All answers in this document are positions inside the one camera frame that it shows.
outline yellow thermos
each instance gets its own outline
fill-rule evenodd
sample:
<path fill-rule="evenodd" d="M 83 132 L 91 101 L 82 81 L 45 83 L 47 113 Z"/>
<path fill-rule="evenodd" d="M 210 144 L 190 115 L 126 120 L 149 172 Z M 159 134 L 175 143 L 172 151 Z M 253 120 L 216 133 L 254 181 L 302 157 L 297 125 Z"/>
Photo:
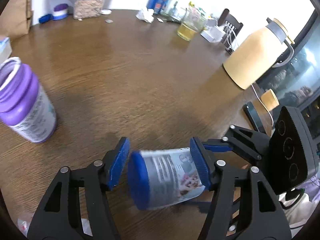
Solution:
<path fill-rule="evenodd" d="M 250 34 L 233 54 L 223 63 L 230 78 L 242 89 L 247 89 L 271 66 L 287 64 L 293 56 L 294 44 L 287 29 L 277 19 L 267 19 L 268 25 Z M 290 49 L 290 54 L 281 63 L 275 63 L 282 53 L 283 42 Z"/>

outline jar label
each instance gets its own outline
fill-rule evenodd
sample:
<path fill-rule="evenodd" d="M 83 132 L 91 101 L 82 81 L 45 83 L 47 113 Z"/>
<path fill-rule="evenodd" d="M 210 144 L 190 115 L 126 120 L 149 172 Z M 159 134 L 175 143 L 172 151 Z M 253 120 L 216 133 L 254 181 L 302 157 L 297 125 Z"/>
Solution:
<path fill-rule="evenodd" d="M 174 205 L 204 191 L 189 148 L 140 151 L 140 154 L 149 177 L 148 209 Z"/>
<path fill-rule="evenodd" d="M 10 126 L 31 142 L 45 140 L 55 127 L 56 112 L 41 85 L 29 114 L 17 125 Z"/>

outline bottle opening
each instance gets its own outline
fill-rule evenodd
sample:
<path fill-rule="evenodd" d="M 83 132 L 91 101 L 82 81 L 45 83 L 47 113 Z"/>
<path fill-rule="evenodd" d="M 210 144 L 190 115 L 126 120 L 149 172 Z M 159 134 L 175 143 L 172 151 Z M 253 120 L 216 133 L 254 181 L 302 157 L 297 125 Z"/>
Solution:
<path fill-rule="evenodd" d="M 16 75 L 20 65 L 21 61 L 18 57 L 9 58 L 0 65 L 0 91 L 4 89 Z"/>

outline crumpled tissue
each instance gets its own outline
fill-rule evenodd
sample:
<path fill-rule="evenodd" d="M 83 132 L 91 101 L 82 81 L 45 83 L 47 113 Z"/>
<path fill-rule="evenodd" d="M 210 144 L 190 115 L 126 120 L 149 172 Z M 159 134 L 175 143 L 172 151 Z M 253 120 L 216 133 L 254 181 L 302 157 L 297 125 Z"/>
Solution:
<path fill-rule="evenodd" d="M 154 18 L 152 17 L 153 12 L 153 9 L 147 9 L 146 7 L 144 7 L 137 13 L 136 17 L 139 20 L 143 20 L 147 23 L 152 23 L 154 20 Z"/>

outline thermos handle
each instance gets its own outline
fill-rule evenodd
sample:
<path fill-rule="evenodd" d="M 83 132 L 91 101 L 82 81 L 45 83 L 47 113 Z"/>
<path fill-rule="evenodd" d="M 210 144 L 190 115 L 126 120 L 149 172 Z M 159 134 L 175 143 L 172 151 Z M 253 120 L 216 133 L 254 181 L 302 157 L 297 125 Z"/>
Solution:
<path fill-rule="evenodd" d="M 272 67 L 273 68 L 276 68 L 276 67 L 282 67 L 283 65 L 287 64 L 293 57 L 293 54 L 294 54 L 294 49 L 293 47 L 291 46 L 291 44 L 287 41 L 287 40 L 284 40 L 284 43 L 288 46 L 289 50 L 290 50 L 290 54 L 289 56 L 281 63 L 275 63 Z"/>

